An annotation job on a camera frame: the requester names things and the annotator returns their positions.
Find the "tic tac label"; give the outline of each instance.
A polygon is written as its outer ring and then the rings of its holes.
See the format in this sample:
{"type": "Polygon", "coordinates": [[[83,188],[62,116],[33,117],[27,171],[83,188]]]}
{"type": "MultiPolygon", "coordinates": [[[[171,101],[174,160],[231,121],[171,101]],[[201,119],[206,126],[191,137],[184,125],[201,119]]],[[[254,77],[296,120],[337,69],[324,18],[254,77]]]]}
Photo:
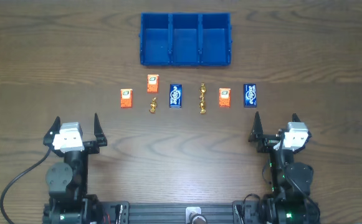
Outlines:
{"type": "Polygon", "coordinates": [[[182,85],[170,84],[169,85],[169,107],[181,108],[182,107],[182,85]]]}
{"type": "Polygon", "coordinates": [[[255,84],[244,84],[244,107],[257,107],[257,87],[255,84]]]}
{"type": "Polygon", "coordinates": [[[121,89],[121,108],[132,108],[132,89],[121,89]]]}
{"type": "Polygon", "coordinates": [[[148,93],[158,93],[159,75],[148,75],[148,93]]]}
{"type": "Polygon", "coordinates": [[[219,89],[219,106],[231,107],[231,89],[220,88],[219,89]]]}

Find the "wood grain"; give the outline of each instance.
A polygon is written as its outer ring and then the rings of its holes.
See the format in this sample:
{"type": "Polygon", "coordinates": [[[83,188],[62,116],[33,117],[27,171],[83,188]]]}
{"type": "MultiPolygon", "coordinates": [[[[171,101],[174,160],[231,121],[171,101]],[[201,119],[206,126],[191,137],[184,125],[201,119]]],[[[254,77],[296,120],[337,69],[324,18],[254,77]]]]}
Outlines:
{"type": "MultiPolygon", "coordinates": [[[[362,222],[362,0],[356,1],[0,1],[0,194],[45,153],[54,118],[79,121],[93,137],[97,112],[109,145],[90,156],[89,192],[100,200],[231,202],[270,192],[267,155],[247,143],[254,113],[275,133],[297,113],[313,134],[296,161],[314,170],[322,223],[362,222]],[[139,62],[141,12],[231,12],[226,68],[146,68],[139,62]],[[147,74],[160,74],[155,115],[147,74]],[[199,114],[199,85],[207,114],[199,114]],[[182,83],[183,108],[168,108],[182,83]],[[258,108],[242,105],[256,83],[258,108]],[[120,89],[134,108],[120,109],[120,89]],[[231,88],[232,107],[218,107],[231,88]]],[[[40,223],[45,173],[55,155],[8,192],[16,223],[40,223]]],[[[0,223],[4,219],[0,212],[0,223]]]]}

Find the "blue container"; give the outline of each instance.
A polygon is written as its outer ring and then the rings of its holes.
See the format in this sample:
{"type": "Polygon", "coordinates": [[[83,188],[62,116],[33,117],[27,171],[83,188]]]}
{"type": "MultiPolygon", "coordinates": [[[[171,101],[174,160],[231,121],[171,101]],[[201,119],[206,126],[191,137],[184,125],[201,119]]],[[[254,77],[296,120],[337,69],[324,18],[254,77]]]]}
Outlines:
{"type": "Polygon", "coordinates": [[[229,65],[232,57],[229,13],[143,13],[142,65],[229,65]]]}

